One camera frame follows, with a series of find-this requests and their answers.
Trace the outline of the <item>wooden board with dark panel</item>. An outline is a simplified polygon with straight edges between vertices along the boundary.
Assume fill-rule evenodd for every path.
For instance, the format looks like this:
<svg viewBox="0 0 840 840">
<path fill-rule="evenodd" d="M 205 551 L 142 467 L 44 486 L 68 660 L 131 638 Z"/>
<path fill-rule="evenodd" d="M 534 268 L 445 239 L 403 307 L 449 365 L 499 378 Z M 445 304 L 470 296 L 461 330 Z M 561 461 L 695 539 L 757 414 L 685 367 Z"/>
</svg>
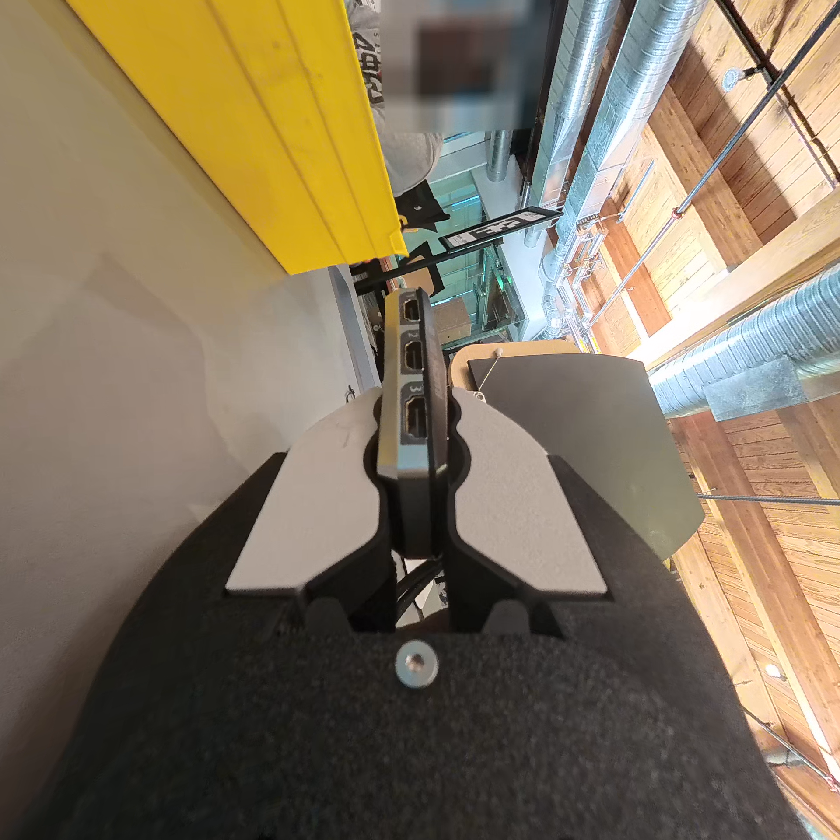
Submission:
<svg viewBox="0 0 840 840">
<path fill-rule="evenodd" d="M 448 377 L 561 457 L 661 560 L 697 533 L 705 513 L 641 363 L 564 339 L 472 343 Z"/>
</svg>

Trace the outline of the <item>silver ventilation duct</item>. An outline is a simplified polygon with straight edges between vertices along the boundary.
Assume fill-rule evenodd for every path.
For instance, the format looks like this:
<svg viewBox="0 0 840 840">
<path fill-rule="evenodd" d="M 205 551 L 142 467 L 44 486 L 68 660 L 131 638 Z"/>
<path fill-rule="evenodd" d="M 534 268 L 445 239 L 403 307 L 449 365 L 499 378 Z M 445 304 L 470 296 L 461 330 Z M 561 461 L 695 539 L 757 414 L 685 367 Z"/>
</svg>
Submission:
<svg viewBox="0 0 840 840">
<path fill-rule="evenodd" d="M 648 379 L 666 418 L 724 422 L 838 396 L 838 262 Z"/>
</svg>

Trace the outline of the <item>black framed sign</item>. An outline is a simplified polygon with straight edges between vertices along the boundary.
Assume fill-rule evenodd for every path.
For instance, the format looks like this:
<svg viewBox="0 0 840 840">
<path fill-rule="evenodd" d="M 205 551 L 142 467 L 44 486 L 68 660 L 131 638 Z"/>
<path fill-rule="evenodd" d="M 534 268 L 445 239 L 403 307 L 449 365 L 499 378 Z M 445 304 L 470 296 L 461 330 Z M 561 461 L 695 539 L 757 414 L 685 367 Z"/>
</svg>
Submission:
<svg viewBox="0 0 840 840">
<path fill-rule="evenodd" d="M 448 255 L 467 254 L 481 250 L 508 235 L 544 228 L 555 224 L 563 215 L 563 209 L 542 206 L 526 206 L 516 212 L 447 234 L 438 238 L 438 243 Z"/>
</svg>

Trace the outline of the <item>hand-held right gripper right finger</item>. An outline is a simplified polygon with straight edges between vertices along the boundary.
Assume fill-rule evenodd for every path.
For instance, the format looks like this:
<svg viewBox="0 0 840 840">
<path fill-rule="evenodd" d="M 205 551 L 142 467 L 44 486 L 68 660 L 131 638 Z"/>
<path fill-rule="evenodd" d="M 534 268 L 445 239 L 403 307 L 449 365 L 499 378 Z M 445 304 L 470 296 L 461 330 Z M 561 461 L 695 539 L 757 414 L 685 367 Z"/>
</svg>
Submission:
<svg viewBox="0 0 840 840">
<path fill-rule="evenodd" d="M 529 627 L 556 602 L 599 602 L 607 582 L 546 449 L 472 392 L 451 392 L 446 587 L 451 627 L 480 632 L 499 603 Z"/>
</svg>

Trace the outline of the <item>yellow storage bin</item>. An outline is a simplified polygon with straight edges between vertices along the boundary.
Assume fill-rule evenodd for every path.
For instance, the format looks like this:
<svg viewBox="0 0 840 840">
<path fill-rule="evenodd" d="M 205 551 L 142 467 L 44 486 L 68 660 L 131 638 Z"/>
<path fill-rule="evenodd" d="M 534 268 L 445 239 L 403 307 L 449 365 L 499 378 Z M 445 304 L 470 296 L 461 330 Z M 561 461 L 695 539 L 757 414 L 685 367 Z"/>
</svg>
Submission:
<svg viewBox="0 0 840 840">
<path fill-rule="evenodd" d="M 407 254 L 342 2 L 69 6 L 287 273 Z"/>
</svg>

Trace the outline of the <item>cardboard box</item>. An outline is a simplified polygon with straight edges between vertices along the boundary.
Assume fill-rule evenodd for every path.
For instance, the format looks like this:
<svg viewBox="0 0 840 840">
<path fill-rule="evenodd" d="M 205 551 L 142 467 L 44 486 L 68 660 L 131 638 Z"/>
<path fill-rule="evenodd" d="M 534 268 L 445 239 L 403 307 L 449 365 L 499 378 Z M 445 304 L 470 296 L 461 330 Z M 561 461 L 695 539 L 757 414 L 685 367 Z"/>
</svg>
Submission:
<svg viewBox="0 0 840 840">
<path fill-rule="evenodd" d="M 432 312 L 441 346 L 470 337 L 473 323 L 462 297 L 439 302 L 432 306 Z"/>
</svg>

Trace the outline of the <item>black video switch box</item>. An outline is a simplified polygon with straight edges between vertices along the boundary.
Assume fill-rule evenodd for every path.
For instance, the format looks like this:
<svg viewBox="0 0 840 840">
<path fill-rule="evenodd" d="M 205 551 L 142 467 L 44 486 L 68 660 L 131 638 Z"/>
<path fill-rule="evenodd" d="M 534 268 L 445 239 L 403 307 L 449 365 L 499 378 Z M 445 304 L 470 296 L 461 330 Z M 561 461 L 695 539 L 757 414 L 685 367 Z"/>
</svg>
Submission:
<svg viewBox="0 0 840 840">
<path fill-rule="evenodd" d="M 442 568 L 445 541 L 448 384 L 425 290 L 401 288 L 385 298 L 383 365 L 376 474 L 394 551 L 423 561 L 397 585 L 401 618 Z"/>
</svg>

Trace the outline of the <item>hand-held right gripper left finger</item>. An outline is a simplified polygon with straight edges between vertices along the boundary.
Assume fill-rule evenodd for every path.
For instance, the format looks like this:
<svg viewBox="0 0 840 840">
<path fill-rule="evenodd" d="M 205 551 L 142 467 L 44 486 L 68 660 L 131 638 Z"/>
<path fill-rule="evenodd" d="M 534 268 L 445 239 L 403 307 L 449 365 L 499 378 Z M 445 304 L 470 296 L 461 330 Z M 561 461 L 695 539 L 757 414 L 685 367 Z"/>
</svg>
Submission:
<svg viewBox="0 0 840 840">
<path fill-rule="evenodd" d="M 371 477 L 379 386 L 317 421 L 286 453 L 225 593 L 333 599 L 353 629 L 396 628 L 396 567 L 385 492 Z"/>
</svg>

